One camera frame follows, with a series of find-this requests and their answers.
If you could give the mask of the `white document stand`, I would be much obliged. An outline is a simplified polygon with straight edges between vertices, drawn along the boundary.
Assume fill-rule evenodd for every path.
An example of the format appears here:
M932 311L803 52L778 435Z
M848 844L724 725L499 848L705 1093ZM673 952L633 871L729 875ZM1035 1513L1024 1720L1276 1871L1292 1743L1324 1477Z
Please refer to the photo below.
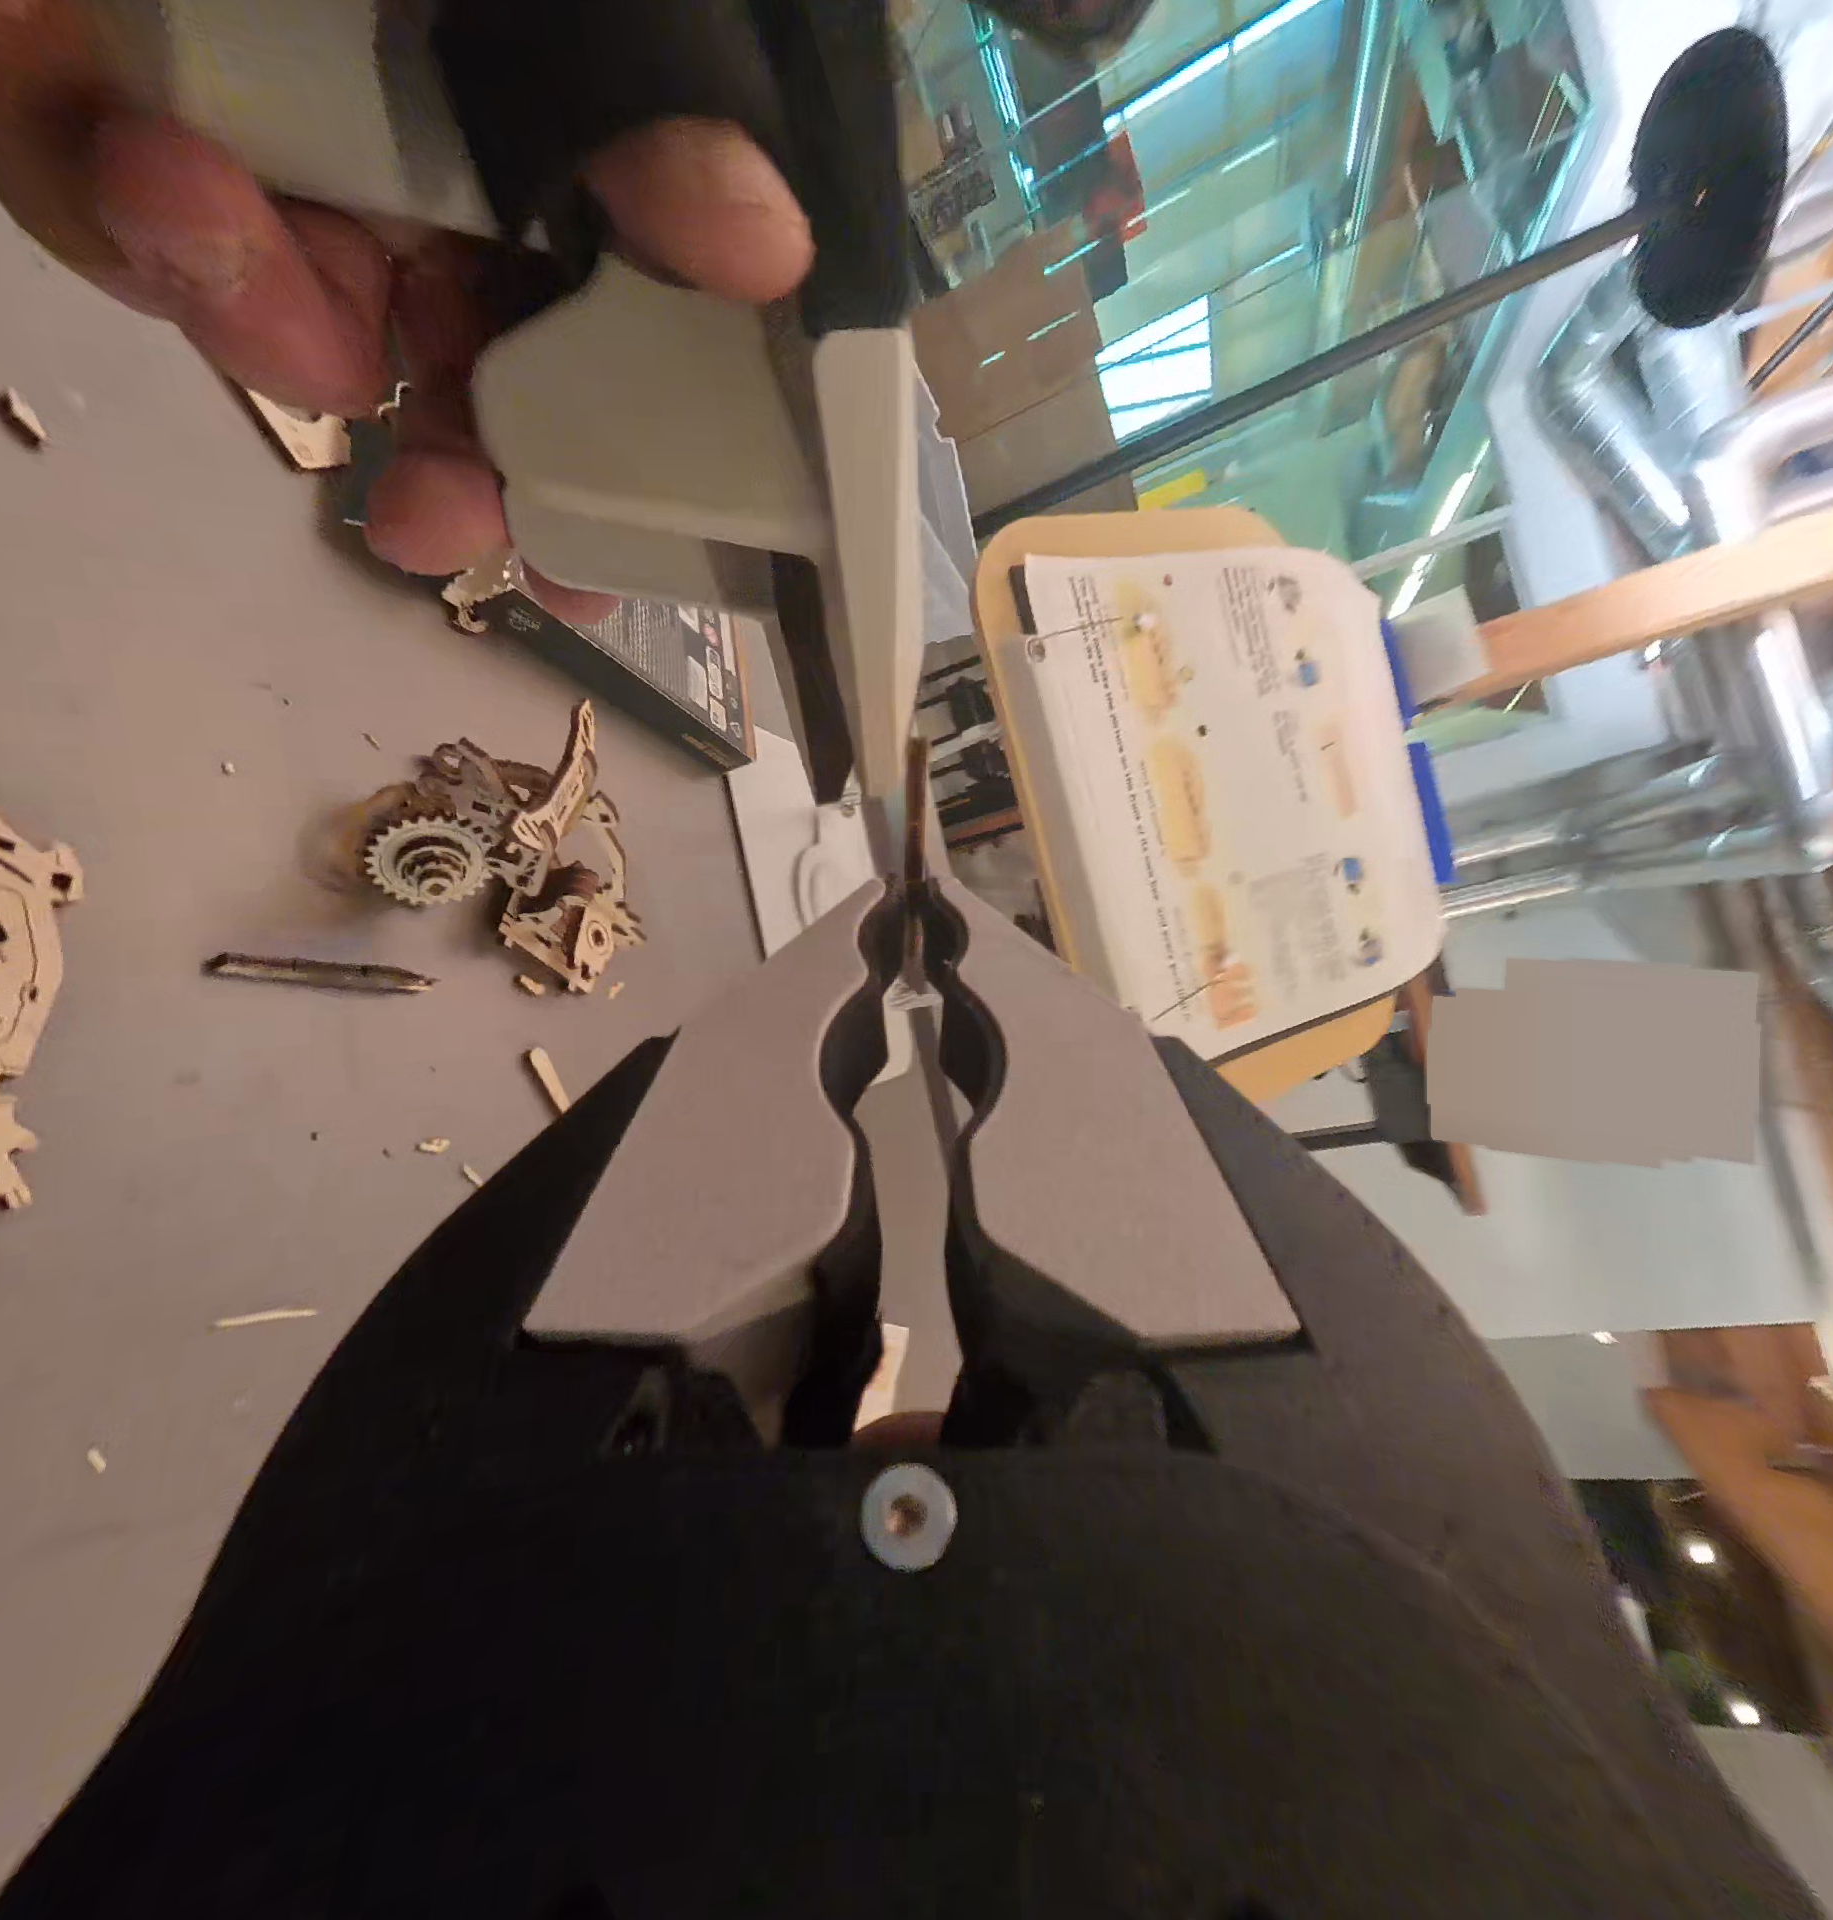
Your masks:
M1440 955L1430 756L1375 591L1244 508L1037 516L998 532L951 665L994 726L1050 942L1272 1099L1368 1054Z

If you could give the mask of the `white instruction stand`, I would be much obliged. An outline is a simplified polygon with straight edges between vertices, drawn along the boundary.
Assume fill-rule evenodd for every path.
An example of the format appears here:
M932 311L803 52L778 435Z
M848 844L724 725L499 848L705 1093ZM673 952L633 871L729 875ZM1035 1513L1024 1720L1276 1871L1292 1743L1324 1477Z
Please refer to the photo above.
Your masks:
M1445 942L1381 604L1318 551L1031 552L1024 706L1104 981L1217 1065Z

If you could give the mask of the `dark wooden strip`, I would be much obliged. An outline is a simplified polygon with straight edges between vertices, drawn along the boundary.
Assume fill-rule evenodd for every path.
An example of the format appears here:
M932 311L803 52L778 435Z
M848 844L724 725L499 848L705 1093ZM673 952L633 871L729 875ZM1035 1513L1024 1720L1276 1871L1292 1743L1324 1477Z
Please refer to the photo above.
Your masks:
M416 996L439 986L434 974L375 963L336 963L312 955L260 955L218 952L202 963L202 974L248 986L295 988L359 996Z

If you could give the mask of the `dark wooden axle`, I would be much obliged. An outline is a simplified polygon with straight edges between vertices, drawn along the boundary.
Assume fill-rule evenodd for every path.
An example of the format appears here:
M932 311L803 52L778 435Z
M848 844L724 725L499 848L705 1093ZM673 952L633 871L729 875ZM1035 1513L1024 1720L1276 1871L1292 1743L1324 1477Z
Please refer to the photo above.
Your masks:
M888 1005L910 1020L919 1008L944 1003L938 979L949 981L962 948L962 927L930 862L937 811L930 795L930 750L911 728L903 760L903 851L899 900L903 907L903 957Z

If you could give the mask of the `wooden top desk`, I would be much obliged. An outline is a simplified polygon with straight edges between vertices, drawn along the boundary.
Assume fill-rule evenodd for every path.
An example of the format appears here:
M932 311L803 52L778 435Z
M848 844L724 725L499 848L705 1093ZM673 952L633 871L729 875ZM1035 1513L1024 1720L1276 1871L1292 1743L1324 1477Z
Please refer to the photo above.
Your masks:
M1491 619L1479 626L1479 673L1448 698L1479 701L1652 641L1696 636L1827 588L1833 588L1833 508Z

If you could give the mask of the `black disc on pole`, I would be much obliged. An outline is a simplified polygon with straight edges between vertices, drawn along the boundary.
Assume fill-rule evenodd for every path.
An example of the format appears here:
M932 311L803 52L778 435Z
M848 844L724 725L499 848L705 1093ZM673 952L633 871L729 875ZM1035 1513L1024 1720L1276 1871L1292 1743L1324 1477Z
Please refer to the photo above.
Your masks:
M1656 86L1630 151L1630 205L1615 219L978 509L974 535L989 539L1021 518L1061 509L1140 466L1163 464L1602 255L1630 258L1633 291L1651 322L1675 329L1716 323L1743 300L1766 259L1787 166L1787 95L1770 45L1746 28L1709 33Z

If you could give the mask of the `silver vertical duct pipes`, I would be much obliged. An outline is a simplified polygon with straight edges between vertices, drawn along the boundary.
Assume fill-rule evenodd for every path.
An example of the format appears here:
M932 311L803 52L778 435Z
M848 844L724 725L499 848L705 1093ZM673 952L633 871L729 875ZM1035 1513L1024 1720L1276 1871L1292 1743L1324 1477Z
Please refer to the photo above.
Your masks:
M1751 394L1734 323L1667 329L1613 266L1553 337L1532 410L1578 483L1652 566L1732 552L1833 508L1833 370L1780 394ZM1833 669L1795 604L1691 626L1720 730L1734 732L1765 798L1776 875L1833 867Z

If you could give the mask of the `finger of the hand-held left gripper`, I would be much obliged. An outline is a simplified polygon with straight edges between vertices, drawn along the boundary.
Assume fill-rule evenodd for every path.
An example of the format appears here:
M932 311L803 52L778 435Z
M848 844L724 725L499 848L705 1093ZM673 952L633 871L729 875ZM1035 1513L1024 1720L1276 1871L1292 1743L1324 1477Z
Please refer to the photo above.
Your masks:
M899 799L919 666L918 365L907 325L776 342L810 480L808 551L776 555L776 654L810 784Z

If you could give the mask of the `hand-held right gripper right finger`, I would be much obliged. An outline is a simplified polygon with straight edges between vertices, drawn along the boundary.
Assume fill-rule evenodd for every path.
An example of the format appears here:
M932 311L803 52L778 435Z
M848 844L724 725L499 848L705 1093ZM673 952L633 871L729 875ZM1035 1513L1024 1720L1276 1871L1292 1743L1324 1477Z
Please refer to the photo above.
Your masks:
M930 882L938 1065L962 1115L951 1409L1072 1409L1099 1377L1292 1346L1301 1320L1140 1020Z

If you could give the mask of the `wooden gear assembly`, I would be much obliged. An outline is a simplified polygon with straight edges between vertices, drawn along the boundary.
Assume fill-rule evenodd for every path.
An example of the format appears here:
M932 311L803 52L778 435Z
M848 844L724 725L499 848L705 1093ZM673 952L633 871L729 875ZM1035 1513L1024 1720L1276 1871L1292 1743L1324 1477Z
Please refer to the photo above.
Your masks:
M312 876L406 908L471 900L490 881L496 851L496 830L459 818L407 784L326 811L305 837Z

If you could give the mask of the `black model kit box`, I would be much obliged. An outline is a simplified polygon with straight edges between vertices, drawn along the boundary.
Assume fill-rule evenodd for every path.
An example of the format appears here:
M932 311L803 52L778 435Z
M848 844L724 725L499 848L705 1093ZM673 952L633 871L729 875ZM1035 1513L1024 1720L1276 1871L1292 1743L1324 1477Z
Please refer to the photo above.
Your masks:
M721 774L754 760L733 615L689 603L620 600L598 621L568 621L531 598L517 555L449 577L439 595L456 630L521 645L595 704L614 706L692 760Z

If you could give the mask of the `person's left hand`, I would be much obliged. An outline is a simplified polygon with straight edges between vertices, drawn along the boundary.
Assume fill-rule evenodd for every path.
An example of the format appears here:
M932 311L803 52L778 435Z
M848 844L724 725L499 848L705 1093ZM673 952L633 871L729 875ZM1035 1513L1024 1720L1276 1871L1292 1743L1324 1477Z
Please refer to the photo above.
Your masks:
M726 121L627 132L585 180L650 277L771 303L812 266L784 177ZM451 578L515 548L471 375L543 309L544 259L439 230L384 235L267 195L206 136L120 102L79 5L0 3L0 205L62 266L288 408L356 420L407 382L362 509L379 564Z

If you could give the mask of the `wooden model frame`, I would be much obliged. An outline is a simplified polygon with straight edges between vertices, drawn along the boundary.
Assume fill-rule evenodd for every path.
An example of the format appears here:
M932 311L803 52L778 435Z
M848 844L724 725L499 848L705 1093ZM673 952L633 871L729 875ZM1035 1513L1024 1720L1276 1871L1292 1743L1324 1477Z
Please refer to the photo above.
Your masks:
M591 995L621 948L642 948L620 811L598 788L595 702L570 709L560 758L544 766L496 756L471 739L418 760L414 792L442 824L479 844L479 867L503 886L498 934L570 995Z

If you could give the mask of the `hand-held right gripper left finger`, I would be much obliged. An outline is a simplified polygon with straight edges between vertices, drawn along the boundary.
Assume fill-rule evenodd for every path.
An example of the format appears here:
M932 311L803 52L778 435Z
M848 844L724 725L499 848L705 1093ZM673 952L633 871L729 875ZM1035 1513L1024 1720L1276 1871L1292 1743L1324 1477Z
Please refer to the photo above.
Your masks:
M855 1107L889 1057L895 886L873 876L689 1017L527 1331L731 1379L754 1419L854 1419L882 1358Z

